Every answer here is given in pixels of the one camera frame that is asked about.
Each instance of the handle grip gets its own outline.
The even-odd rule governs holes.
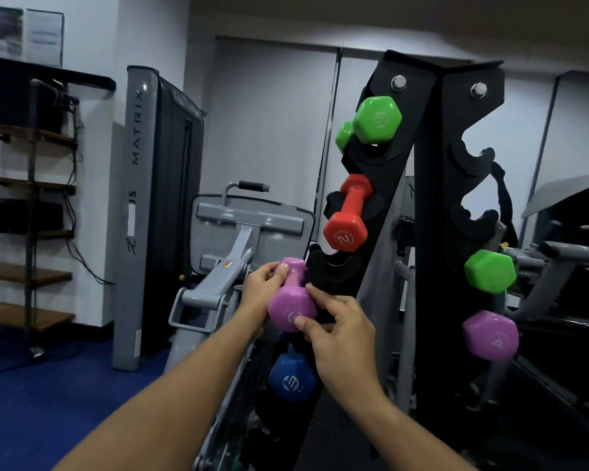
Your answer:
[[[255,181],[239,181],[238,188],[241,190],[251,191],[270,191],[271,187],[265,183],[257,183]]]

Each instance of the black foam grip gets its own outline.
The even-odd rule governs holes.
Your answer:
[[[241,190],[264,191],[264,183],[257,183],[255,181],[239,181],[238,188]]]

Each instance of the ceiling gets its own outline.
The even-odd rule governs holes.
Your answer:
[[[589,46],[589,0],[192,0],[194,9]]]

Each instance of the hand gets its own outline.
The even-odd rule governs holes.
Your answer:
[[[305,288],[336,324],[321,326],[304,316],[294,324],[312,342],[316,370],[325,387],[350,412],[364,399],[382,392],[375,363],[375,327],[354,298],[330,296],[310,284]]]
[[[279,265],[275,270],[278,265],[279,261],[270,262],[252,272],[242,289],[242,299],[236,314],[251,320],[257,330],[266,323],[268,303],[288,275],[288,265]]]

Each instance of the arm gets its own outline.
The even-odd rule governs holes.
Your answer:
[[[244,351],[267,319],[288,267],[249,275],[236,314],[173,370],[134,396],[77,445],[53,471],[187,471]]]
[[[307,285],[319,308],[336,319],[333,328],[297,317],[312,342],[316,369],[336,401],[367,435],[393,471],[475,471],[384,395],[375,363],[375,328],[355,299]]]

